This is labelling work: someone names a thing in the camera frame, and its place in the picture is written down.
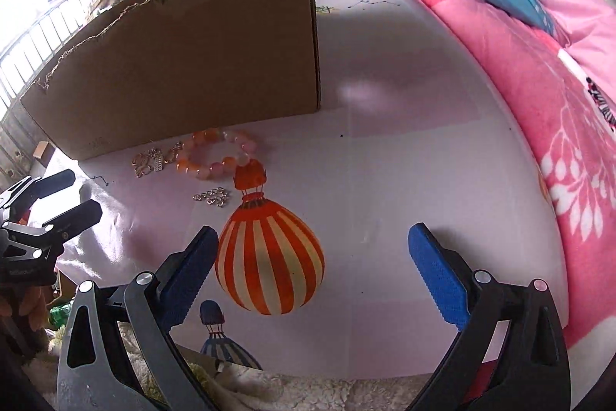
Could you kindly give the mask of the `gold butterfly chain jewelry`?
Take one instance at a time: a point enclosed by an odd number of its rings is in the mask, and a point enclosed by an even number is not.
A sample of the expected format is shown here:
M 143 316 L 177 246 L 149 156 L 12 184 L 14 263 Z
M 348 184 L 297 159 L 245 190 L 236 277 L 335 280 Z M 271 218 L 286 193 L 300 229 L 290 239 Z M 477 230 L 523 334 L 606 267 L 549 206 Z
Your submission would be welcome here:
M 224 187 L 216 187 L 192 196 L 195 202 L 205 202 L 207 205 L 224 208 L 231 199 L 231 192 Z

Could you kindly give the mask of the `small cardboard box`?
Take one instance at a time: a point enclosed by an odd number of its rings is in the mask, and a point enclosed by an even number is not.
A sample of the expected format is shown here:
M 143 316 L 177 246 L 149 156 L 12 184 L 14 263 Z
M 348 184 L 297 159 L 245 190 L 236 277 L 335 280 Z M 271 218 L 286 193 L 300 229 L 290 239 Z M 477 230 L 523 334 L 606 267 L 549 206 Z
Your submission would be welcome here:
M 43 167 L 47 168 L 55 152 L 54 145 L 49 141 L 39 141 L 34 148 L 32 157 Z

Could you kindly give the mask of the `metal balcony railing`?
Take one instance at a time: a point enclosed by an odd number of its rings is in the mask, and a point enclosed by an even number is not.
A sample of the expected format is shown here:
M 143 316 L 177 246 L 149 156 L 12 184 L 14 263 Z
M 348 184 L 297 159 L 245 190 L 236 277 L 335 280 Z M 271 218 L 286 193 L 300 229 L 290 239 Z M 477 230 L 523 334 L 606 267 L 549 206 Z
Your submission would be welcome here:
M 85 26 L 90 0 L 55 0 L 1 52 L 1 187 L 32 168 L 33 152 L 46 135 L 21 103 L 28 87 L 60 48 Z

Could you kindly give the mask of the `fluffy white green blanket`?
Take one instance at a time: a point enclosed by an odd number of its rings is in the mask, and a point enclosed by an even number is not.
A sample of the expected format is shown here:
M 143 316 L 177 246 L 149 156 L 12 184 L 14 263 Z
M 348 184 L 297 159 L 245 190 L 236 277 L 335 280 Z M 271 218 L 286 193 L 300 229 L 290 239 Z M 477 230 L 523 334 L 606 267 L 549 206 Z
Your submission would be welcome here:
M 142 357 L 132 327 L 118 323 L 129 363 L 146 396 L 164 402 Z M 56 377 L 64 328 L 45 335 L 44 350 L 22 365 L 34 388 L 57 409 Z M 377 380 L 292 377 L 220 362 L 179 347 L 199 384 L 221 410 L 405 410 L 431 374 Z

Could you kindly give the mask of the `pink balloon print bedsheet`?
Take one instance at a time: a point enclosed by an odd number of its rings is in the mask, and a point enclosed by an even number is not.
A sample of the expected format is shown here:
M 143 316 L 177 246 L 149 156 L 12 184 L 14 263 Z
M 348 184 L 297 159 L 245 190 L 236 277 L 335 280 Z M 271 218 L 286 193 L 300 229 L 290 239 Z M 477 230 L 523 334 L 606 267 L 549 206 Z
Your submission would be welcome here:
M 424 223 L 499 282 L 545 280 L 569 318 L 563 244 L 540 169 L 494 84 L 418 0 L 316 0 L 321 109 L 253 123 L 265 195 L 300 216 L 326 259 L 289 314 L 238 307 L 208 277 L 199 298 L 261 366 L 377 379 L 432 371 L 456 335 L 408 252 Z

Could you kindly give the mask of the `brown cardboard box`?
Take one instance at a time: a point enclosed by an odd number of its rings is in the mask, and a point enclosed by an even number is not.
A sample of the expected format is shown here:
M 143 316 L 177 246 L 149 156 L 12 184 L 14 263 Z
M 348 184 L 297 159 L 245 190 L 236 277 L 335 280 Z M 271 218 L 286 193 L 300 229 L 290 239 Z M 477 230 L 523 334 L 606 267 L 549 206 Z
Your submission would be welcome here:
M 21 102 L 75 161 L 311 114 L 315 0 L 125 0 L 71 37 Z

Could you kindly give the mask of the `pink floral blanket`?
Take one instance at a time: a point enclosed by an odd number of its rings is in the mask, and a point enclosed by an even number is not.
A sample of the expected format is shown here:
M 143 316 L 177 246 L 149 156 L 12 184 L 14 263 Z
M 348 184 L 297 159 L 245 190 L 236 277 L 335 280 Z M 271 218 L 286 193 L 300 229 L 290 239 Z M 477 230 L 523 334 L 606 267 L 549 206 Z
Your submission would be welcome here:
M 484 0 L 421 0 L 459 38 L 509 106 L 540 168 L 565 254 L 573 347 L 615 323 L 615 136 L 559 45 Z

